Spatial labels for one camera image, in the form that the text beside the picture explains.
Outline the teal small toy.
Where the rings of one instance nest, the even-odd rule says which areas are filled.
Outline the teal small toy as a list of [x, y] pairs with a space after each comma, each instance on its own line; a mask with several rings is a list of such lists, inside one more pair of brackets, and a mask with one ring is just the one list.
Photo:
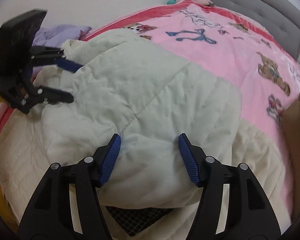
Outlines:
[[172, 5], [172, 4], [175, 4], [175, 3], [176, 3], [176, 0], [169, 0], [169, 1], [167, 2], [168, 5]]

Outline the pink cartoon fleece blanket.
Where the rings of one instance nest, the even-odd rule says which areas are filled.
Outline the pink cartoon fleece blanket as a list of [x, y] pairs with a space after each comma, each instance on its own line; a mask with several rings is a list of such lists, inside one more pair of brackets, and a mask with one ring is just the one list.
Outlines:
[[159, 16], [133, 15], [101, 29], [127, 29], [228, 81], [242, 94], [241, 118], [255, 125], [279, 150], [285, 166], [281, 197], [292, 214], [292, 172], [279, 119], [300, 93], [300, 67], [266, 31], [217, 7], [181, 2]]

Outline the lavender crumpled cloth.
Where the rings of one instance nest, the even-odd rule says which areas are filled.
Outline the lavender crumpled cloth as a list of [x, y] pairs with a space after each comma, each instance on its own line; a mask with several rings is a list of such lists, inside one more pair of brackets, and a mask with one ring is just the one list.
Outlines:
[[66, 40], [80, 40], [92, 27], [87, 25], [59, 24], [51, 28], [41, 27], [35, 34], [32, 45], [61, 48]]

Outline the cream quilted hooded jacket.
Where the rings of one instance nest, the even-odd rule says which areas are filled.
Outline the cream quilted hooded jacket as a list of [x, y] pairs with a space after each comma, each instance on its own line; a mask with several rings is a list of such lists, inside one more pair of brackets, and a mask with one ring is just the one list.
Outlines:
[[178, 137], [221, 163], [247, 163], [262, 185], [280, 229], [291, 224], [282, 200], [285, 166], [274, 142], [241, 118], [242, 94], [228, 81], [127, 29], [88, 42], [66, 41], [76, 73], [46, 66], [34, 84], [70, 92], [73, 103], [14, 111], [0, 133], [0, 181], [17, 221], [53, 163], [78, 163], [113, 134], [121, 150], [98, 190], [108, 207], [172, 209], [136, 239], [185, 239], [201, 189], [190, 182]]

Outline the folded brown garment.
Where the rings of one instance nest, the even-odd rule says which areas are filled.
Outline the folded brown garment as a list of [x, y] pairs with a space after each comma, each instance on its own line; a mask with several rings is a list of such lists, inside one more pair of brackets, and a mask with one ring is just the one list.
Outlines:
[[294, 203], [292, 218], [300, 214], [300, 94], [284, 111], [281, 128], [288, 147], [294, 178]]

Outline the grey upholstered headboard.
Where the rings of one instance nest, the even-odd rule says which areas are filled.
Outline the grey upholstered headboard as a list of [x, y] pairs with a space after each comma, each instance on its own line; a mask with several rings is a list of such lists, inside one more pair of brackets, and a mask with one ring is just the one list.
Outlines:
[[211, 0], [263, 25], [295, 60], [300, 56], [300, 10], [288, 0]]

